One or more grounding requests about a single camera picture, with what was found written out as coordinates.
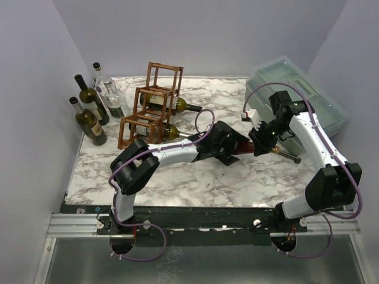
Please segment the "gray floor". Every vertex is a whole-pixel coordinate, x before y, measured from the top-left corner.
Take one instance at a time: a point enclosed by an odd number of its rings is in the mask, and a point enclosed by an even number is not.
[[[314,254],[326,236],[299,237],[297,253]],[[146,257],[159,248],[134,248]],[[363,283],[349,236],[336,236],[332,250],[312,260],[276,253],[272,247],[170,247],[149,263],[110,257],[107,239],[58,239],[46,283]]]

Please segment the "gray wall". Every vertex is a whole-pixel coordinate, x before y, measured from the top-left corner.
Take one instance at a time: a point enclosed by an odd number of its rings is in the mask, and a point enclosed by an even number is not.
[[[246,76],[287,55],[304,71],[346,0],[53,0],[86,65],[146,75],[148,61],[184,75]]]
[[[334,141],[363,168],[359,218],[379,279],[379,2],[349,0],[312,63],[309,75],[350,114]]]
[[[51,0],[0,9],[0,282],[32,283],[81,132],[68,98],[86,68]]]

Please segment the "wooden rack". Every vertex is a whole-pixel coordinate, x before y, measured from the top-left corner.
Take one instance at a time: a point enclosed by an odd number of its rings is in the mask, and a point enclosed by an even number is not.
[[[150,86],[150,77],[152,74],[152,69],[155,68],[154,73],[154,81],[153,85]],[[162,86],[158,86],[158,73],[159,69],[171,70],[174,72],[174,79],[172,82],[171,88],[165,88]],[[183,75],[183,67],[179,66],[170,66],[160,63],[149,62],[149,67],[147,68],[147,76],[146,76],[146,86],[143,88],[136,88],[136,94],[134,96],[134,106],[133,106],[133,114],[128,117],[121,117],[120,122],[120,132],[118,134],[118,148],[125,149],[128,147],[134,140],[142,137],[140,134],[135,134],[137,125],[141,127],[146,127],[149,129],[148,135],[148,143],[158,143],[162,142],[162,132],[163,132],[163,123],[170,122],[172,112],[172,103],[174,100],[174,96],[179,96],[180,87],[182,83],[182,75]],[[144,93],[144,100],[142,105],[142,110],[137,111],[139,96],[141,93]],[[162,110],[157,110],[153,108],[147,107],[147,95],[155,95],[163,98]],[[149,123],[141,122],[138,120],[146,120]],[[125,123],[129,123],[131,125],[130,129],[130,137],[128,140],[124,140],[124,128]]]

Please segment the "white marble surface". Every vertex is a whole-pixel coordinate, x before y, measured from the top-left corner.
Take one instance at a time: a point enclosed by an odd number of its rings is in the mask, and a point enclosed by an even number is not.
[[[132,106],[134,91],[144,86],[144,78],[115,78]],[[160,79],[161,86],[169,86],[170,79]],[[183,78],[181,96],[191,104],[211,108],[218,120],[228,123],[248,136],[251,126],[240,121],[245,100],[245,80]],[[183,112],[172,117],[180,131],[195,133],[196,113]],[[210,122],[210,114],[199,119],[201,129]],[[117,149],[119,124],[111,121],[104,127],[108,140],[94,146],[84,137],[68,195],[67,204],[110,205],[113,188],[108,185],[109,165],[121,153]],[[126,127],[125,135],[129,137]],[[238,156],[239,162],[229,167],[214,158],[196,163],[180,163],[162,167],[147,186],[137,194],[136,205],[162,206],[275,206],[297,196],[314,175],[309,158],[302,162],[276,154],[254,157]]]

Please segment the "plastic bin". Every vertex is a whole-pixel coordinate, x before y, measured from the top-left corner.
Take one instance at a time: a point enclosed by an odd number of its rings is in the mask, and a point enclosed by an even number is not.
[[[281,56],[255,67],[249,79],[246,81],[245,97],[247,98],[258,86],[268,82],[289,83],[303,91],[316,111],[320,125],[328,137],[337,134],[349,117],[345,110],[318,86],[311,83],[308,76],[286,56]],[[270,122],[275,116],[272,114],[268,98],[276,91],[283,90],[288,91],[292,100],[301,100],[300,96],[292,89],[281,85],[271,85],[257,91],[250,98],[248,103],[251,108],[258,111],[264,121]],[[288,136],[290,136],[290,134],[286,133],[282,138],[285,139]],[[288,138],[285,141],[279,140],[279,142],[293,155],[299,155],[304,151],[297,137]]]

